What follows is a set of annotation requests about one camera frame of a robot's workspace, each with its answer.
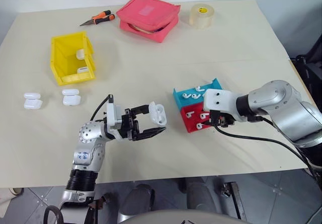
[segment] pink bag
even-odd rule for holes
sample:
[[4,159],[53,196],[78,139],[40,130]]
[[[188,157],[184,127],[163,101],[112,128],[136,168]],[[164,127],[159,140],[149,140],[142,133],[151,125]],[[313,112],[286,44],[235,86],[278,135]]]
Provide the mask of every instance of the pink bag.
[[178,23],[180,5],[160,0],[130,0],[116,12],[120,28],[161,43]]

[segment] blue box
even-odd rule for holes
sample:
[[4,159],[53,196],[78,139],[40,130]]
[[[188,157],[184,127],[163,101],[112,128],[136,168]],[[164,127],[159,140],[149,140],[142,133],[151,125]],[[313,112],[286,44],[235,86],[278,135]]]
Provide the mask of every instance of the blue box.
[[[201,89],[205,89],[202,92],[197,92],[195,88],[190,88],[184,91],[180,91],[180,92],[176,92],[176,89],[173,89],[173,96],[176,100],[177,106],[179,108],[179,111],[181,111],[181,108],[185,107],[185,106],[189,106],[189,105],[193,105],[196,103],[200,103],[203,102],[203,94],[205,93],[205,91],[207,89],[219,89],[222,90],[219,81],[217,80],[217,78],[215,78],[212,83],[204,85],[204,86],[200,86]],[[186,93],[186,94],[201,94],[201,96],[198,99],[193,99],[191,97],[185,99],[182,97],[182,94]]]

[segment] metal leg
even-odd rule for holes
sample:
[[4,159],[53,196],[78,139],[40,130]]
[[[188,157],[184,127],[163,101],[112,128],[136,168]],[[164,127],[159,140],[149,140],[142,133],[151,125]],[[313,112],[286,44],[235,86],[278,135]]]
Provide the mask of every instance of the metal leg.
[[247,221],[237,182],[227,182],[223,186],[222,195],[226,197],[232,196],[238,219]]

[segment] yellow plastic bin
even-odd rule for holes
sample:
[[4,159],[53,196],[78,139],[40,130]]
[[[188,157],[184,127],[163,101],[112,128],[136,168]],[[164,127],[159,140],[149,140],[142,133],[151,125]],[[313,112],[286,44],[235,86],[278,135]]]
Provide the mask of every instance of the yellow plastic bin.
[[[84,50],[84,59],[78,59],[76,53],[82,49]],[[50,67],[58,85],[95,79],[93,53],[93,47],[85,31],[53,37],[51,39]]]

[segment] black chair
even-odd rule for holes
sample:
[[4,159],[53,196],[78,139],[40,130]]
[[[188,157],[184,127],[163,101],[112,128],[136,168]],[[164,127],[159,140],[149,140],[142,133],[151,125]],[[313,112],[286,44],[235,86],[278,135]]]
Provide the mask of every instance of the black chair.
[[307,54],[298,55],[292,62],[322,112],[322,35]]

